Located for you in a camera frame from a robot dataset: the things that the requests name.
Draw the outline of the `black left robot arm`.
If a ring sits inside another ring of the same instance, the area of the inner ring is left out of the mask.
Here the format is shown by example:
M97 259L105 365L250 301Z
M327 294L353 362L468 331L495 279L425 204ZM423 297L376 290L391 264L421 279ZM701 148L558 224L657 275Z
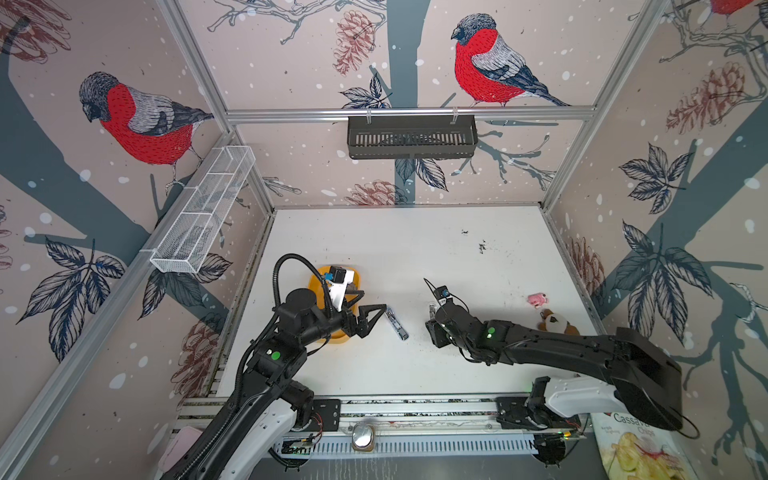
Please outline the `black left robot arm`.
M303 264L321 286L320 296L299 288L282 296L283 264ZM386 312L384 304L361 305L362 290L342 289L335 305L324 275L305 257L288 253L272 273L273 315L242 355L232 394L195 443L165 473L165 479L247 479L274 444L293 428L309 425L314 393L295 376L333 333L367 337Z

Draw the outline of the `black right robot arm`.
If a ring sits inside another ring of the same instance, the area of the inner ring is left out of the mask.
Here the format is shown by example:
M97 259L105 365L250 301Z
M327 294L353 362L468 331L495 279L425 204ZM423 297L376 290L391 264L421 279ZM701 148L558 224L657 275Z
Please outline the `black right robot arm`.
M483 322L452 299L442 301L426 327L436 347L452 344L471 363L535 364L567 372L565 378L535 379L525 403L534 428L611 412L666 431L683 427L679 364L632 329L575 336L510 321Z

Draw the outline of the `blue mini stapler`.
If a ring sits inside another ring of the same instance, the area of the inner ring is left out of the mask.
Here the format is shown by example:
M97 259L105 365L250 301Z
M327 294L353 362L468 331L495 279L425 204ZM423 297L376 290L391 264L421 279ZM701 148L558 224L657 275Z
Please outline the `blue mini stapler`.
M393 327L393 329L397 333L398 337L402 341L406 341L409 338L409 334L406 331L406 329L403 327L403 325L400 323L400 321L396 317L396 315L395 315L395 313L394 313L394 311L392 310L391 307L388 307L386 309L386 316L387 316L391 326Z

